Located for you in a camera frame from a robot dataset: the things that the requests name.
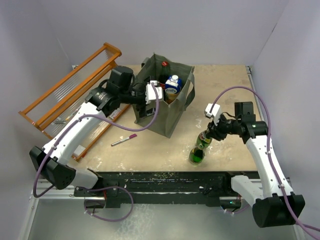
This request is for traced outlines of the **cola glass bottle red cap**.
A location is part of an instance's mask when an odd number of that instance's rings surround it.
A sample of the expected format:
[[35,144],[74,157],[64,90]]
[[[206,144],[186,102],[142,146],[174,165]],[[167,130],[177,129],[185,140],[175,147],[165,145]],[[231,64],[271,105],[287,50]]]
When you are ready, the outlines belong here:
[[171,75],[170,64],[167,61],[163,61],[161,63],[161,70],[160,70],[160,75],[158,78],[158,82],[163,90],[165,89],[166,81],[168,80],[170,75]]

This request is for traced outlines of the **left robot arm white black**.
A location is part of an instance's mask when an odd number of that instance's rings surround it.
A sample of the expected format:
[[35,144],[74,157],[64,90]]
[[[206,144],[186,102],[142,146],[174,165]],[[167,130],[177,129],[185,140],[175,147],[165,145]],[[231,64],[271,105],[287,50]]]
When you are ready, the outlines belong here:
[[150,78],[136,82],[134,72],[126,66],[116,66],[110,76],[91,89],[74,117],[43,147],[34,146],[29,156],[36,170],[36,179],[45,178],[52,188],[63,190],[69,185],[82,187],[91,195],[103,191],[103,177],[93,170],[71,166],[72,155],[83,139],[101,122],[122,130],[129,128],[109,120],[122,104],[145,107],[154,102],[159,110],[162,95],[158,83]]

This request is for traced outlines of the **blue yellow juice carton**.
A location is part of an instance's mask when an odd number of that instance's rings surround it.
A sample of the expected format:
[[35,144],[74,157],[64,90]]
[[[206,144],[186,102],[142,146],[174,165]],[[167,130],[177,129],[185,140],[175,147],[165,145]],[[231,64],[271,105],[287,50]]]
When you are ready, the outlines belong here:
[[172,75],[165,82],[165,101],[171,104],[179,95],[182,89],[182,80],[178,75]]

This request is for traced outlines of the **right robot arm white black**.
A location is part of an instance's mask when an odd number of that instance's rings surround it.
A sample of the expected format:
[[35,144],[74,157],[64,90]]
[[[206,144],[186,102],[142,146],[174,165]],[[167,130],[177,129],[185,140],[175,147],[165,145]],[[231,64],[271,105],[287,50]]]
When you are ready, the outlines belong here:
[[257,121],[253,103],[236,102],[234,118],[227,119],[219,104],[209,103],[204,115],[212,121],[208,124],[206,136],[217,141],[227,135],[239,136],[257,168],[261,186],[245,175],[236,175],[222,183],[222,190],[228,196],[236,193],[251,206],[255,223],[260,228],[294,225],[305,206],[302,195],[296,195],[285,178],[272,141],[268,139],[268,126]]

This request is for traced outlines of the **green canvas bag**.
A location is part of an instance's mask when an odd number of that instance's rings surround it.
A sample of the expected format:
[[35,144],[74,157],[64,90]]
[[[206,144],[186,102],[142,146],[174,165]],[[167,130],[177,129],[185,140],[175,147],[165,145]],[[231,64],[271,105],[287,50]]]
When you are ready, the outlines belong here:
[[172,103],[159,102],[158,114],[149,130],[170,138],[187,107],[195,98],[195,76],[194,67],[179,62],[170,61],[168,58],[154,53],[147,57],[141,64],[141,70],[134,80],[134,89],[144,93],[147,82],[158,80],[161,73],[161,63],[169,63],[170,73],[177,75],[182,80],[182,89]]

